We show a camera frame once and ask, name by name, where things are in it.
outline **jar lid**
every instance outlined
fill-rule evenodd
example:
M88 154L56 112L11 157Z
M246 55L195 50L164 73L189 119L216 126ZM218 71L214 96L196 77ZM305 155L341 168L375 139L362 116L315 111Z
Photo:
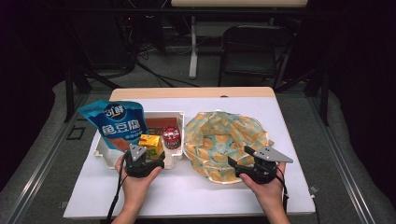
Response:
M163 139L165 141L176 141L178 139L180 139L180 130L178 129L178 127L176 125L168 125L166 127L163 128Z

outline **wrist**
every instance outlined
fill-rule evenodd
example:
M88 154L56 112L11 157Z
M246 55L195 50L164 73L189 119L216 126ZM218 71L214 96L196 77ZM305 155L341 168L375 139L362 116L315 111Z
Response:
M262 210L271 224L290 224L282 204L274 204Z
M119 213L119 215L112 222L113 224L130 224L134 223L137 219L141 207L124 205Z

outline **hand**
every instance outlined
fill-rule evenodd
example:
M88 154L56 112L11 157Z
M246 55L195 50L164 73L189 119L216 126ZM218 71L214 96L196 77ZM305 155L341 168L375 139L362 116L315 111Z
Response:
M285 162L280 162L277 167L283 174L285 174ZM274 179L268 184L256 184L248 175L241 174L239 177L244 183L254 192L257 201L259 201L262 211L267 215L270 223L290 223L282 204L282 189L283 186L278 179Z
M119 157L115 167L117 172L121 169L122 157ZM162 170L162 167L156 167L151 173L143 178L135 178L127 176L126 169L122 167L121 179L125 180L122 183L122 190L124 192L124 205L120 214L114 219L113 223L134 223L137 219L143 202L149 190L149 185L157 177Z

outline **blue snack bag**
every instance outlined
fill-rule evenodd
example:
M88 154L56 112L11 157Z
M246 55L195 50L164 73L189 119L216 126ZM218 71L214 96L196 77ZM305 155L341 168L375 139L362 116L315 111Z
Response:
M78 109L104 138L110 149L126 151L137 145L142 133L149 133L143 106L128 101L97 101Z

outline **yellow package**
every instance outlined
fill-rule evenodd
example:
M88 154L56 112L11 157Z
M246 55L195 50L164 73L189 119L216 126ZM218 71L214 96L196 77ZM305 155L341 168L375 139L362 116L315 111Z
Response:
M163 153L163 142L159 135L141 134L139 146L147 148L148 160L157 160Z

